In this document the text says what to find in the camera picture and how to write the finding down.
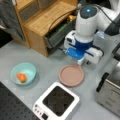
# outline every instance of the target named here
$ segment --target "cable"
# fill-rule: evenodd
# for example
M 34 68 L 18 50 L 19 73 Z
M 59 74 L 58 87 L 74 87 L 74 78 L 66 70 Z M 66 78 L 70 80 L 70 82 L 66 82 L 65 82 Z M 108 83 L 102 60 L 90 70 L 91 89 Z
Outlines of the cable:
M 66 14 L 68 14 L 68 13 L 74 12 L 74 11 L 79 10 L 79 9 L 80 9 L 80 8 L 76 8 L 76 9 L 74 9 L 74 10 L 68 11 L 68 12 L 62 14 L 61 16 L 59 16 L 56 20 L 54 20 L 54 21 L 52 22 L 52 24 L 50 25 L 49 29 L 48 29 L 48 36 L 50 36 L 49 33 L 50 33 L 50 30 L 51 30 L 51 27 L 53 26 L 53 24 L 54 24 L 58 19 L 60 19 L 61 17 L 63 17 L 64 15 L 66 15 Z M 53 45 L 51 44 L 51 42 L 49 41 L 49 38 L 48 38 L 47 40 L 48 40 L 49 45 L 50 45 L 52 48 L 54 48 L 54 46 L 53 46 Z
M 100 6 L 95 5 L 95 4 L 94 4 L 94 6 L 96 6 L 98 9 L 100 9 L 100 10 L 104 13 L 104 15 L 105 15 L 113 24 L 115 24 L 117 27 L 120 27 L 120 24 L 117 24 L 117 23 L 114 22 L 111 18 L 109 18 L 109 16 L 104 12 L 104 10 L 103 10 Z

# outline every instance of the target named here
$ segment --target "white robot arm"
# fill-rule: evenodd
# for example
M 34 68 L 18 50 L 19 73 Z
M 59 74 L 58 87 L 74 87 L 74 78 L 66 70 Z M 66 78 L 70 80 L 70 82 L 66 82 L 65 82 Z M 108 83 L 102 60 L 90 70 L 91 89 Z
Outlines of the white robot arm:
M 98 63 L 103 52 L 93 47 L 96 30 L 108 35 L 119 34 L 120 0 L 110 0 L 112 9 L 98 5 L 83 6 L 78 11 L 75 30 L 65 37 L 66 54 L 78 60 L 81 64 L 84 59 Z

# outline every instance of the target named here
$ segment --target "light blue bowl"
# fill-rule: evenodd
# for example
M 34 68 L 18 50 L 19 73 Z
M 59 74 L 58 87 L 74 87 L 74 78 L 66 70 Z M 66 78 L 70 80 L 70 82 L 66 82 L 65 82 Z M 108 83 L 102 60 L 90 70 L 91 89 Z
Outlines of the light blue bowl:
M 20 82 L 16 76 L 18 73 L 25 74 L 27 77 L 27 81 L 24 83 Z M 32 65 L 31 63 L 21 63 L 13 68 L 10 77 L 14 83 L 24 86 L 30 84 L 34 80 L 35 75 L 36 68 L 34 67 L 34 65 Z

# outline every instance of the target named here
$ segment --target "white scale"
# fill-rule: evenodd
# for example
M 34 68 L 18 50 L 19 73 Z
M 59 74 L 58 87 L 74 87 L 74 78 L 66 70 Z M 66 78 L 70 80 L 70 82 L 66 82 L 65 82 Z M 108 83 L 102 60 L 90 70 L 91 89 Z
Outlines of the white scale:
M 72 117 L 79 102 L 76 94 L 55 82 L 35 102 L 33 112 L 40 120 L 66 120 Z

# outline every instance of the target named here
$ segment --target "orange object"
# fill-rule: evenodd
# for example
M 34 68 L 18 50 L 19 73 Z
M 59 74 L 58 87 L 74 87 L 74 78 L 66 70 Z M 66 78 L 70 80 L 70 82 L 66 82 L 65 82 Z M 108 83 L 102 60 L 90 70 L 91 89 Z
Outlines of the orange object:
M 24 74 L 24 73 L 18 73 L 17 74 L 17 78 L 20 80 L 20 82 L 26 82 L 26 80 L 27 80 L 27 77 L 26 77 L 26 75 Z

